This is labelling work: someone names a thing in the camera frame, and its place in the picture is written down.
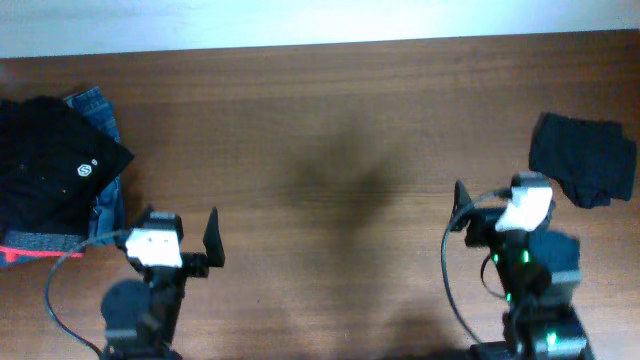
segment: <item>green led light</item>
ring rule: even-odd
[[[550,332],[547,334],[547,345],[554,346],[558,341],[558,335],[554,332]]]

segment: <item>wooden table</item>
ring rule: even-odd
[[[196,251],[219,208],[227,265],[187,285],[185,358],[425,355],[471,344],[440,271],[454,181],[472,195],[507,185],[541,112],[616,120],[638,142],[639,45],[631,31],[0,60],[0,95],[99,85],[136,155],[129,219],[145,204],[176,212]],[[554,228],[582,240],[574,299],[595,352],[635,358],[637,191],[584,210],[554,190]],[[462,314],[501,339],[505,303],[478,279],[486,251],[455,235],[449,255]],[[52,264],[0,271],[0,358],[93,358],[44,311]],[[137,276],[119,251],[91,249],[65,264],[52,302],[102,346],[100,300],[125,277]],[[499,286],[493,269],[488,281]]]

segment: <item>blue jeans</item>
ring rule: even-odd
[[[113,116],[113,104],[102,96],[99,87],[65,98],[66,103],[84,115],[91,125],[120,142],[120,134]],[[120,176],[116,177],[96,197],[89,221],[89,236],[123,229],[125,225],[124,201]],[[102,245],[113,244],[108,239]]]

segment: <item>black cable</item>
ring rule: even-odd
[[[533,297],[532,295],[529,295],[528,297],[526,297],[521,303],[520,305],[518,305],[513,313],[511,313],[511,332],[513,335],[513,341],[516,344],[516,355],[517,355],[517,359],[521,358],[522,356],[524,356],[524,354],[522,354],[522,346],[524,346],[522,344],[522,340],[520,339],[520,335],[518,335],[518,317],[520,316],[520,312],[522,312],[522,310],[529,306],[530,304],[534,304],[535,306],[535,297]]]
[[[496,197],[504,197],[506,193],[509,193],[509,189],[501,189],[501,190],[485,193],[480,195],[478,198],[476,198],[469,204],[463,206],[453,216],[451,221],[449,221],[449,225],[447,225],[447,229],[444,231],[444,235],[442,236],[442,246],[440,249],[441,250],[440,261],[442,262],[442,278],[444,280],[444,289],[447,292],[447,298],[449,299],[449,305],[451,305],[451,309],[453,310],[453,313],[456,315],[458,322],[460,322],[460,325],[462,325],[462,327],[465,329],[467,334],[469,334],[469,336],[471,336],[473,341],[475,341],[476,343],[481,343],[480,339],[476,336],[476,334],[473,333],[473,331],[471,331],[471,328],[469,327],[469,325],[467,325],[467,323],[462,318],[462,315],[460,315],[460,312],[458,312],[458,308],[456,307],[455,301],[453,301],[453,295],[451,294],[451,288],[449,286],[449,276],[447,274],[447,242],[449,240],[449,233],[451,232],[451,229],[455,226],[455,224],[458,221],[460,221],[460,219],[464,215],[466,215],[469,211],[471,211],[477,204],[494,199]]]
[[[87,339],[81,337],[80,335],[76,334],[75,332],[71,331],[71,329],[66,327],[62,323],[62,321],[60,321],[58,316],[56,316],[55,312],[51,308],[51,302],[49,302],[49,287],[51,286],[51,280],[53,280],[53,276],[55,275],[56,271],[58,271],[58,269],[60,268],[62,263],[64,263],[65,260],[67,260],[71,255],[81,251],[82,249],[84,249],[88,245],[92,245],[92,244],[94,244],[94,243],[96,243],[98,241],[102,241],[102,240],[105,240],[105,239],[110,239],[110,238],[113,238],[113,237],[117,237],[117,236],[123,235],[124,233],[125,233],[124,230],[113,231],[113,232],[110,232],[110,233],[106,233],[106,234],[90,237],[87,240],[78,243],[73,248],[71,248],[71,250],[67,251],[64,255],[62,255],[58,259],[58,261],[56,261],[56,263],[51,268],[51,271],[49,272],[49,276],[47,277],[47,282],[44,285],[44,306],[47,309],[47,312],[49,313],[49,316],[51,316],[51,319],[53,320],[53,322],[56,323],[56,325],[58,325],[58,327],[60,327],[65,333],[67,333],[67,335],[71,336],[74,340],[77,340],[82,345],[84,345],[84,346],[90,348],[91,350],[93,350],[93,352],[95,352],[96,355],[98,355],[98,358],[100,358],[102,356],[102,352],[100,351],[100,349],[96,345],[91,343],[89,340],[87,340]]]
[[[487,283],[484,281],[484,270],[487,267],[487,263],[489,263],[489,260],[491,260],[491,254],[487,255],[487,257],[484,258],[484,261],[482,262],[482,266],[480,267],[480,280],[482,281],[482,285],[484,286],[485,289],[487,289],[489,294],[497,297],[500,300],[504,300],[503,295],[498,294],[497,292],[489,289],[489,286],[487,286]]]

